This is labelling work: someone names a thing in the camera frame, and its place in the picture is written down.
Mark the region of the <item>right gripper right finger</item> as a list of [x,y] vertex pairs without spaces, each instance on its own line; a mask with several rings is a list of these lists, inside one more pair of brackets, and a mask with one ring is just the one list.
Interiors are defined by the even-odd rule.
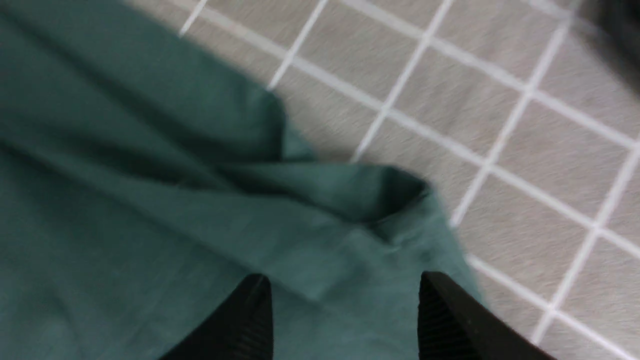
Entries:
[[421,360],[552,360],[442,272],[420,279]]

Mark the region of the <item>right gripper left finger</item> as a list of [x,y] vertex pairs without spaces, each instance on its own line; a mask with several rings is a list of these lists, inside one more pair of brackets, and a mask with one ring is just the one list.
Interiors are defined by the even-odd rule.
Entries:
[[272,360],[274,312],[267,276],[245,276],[163,360]]

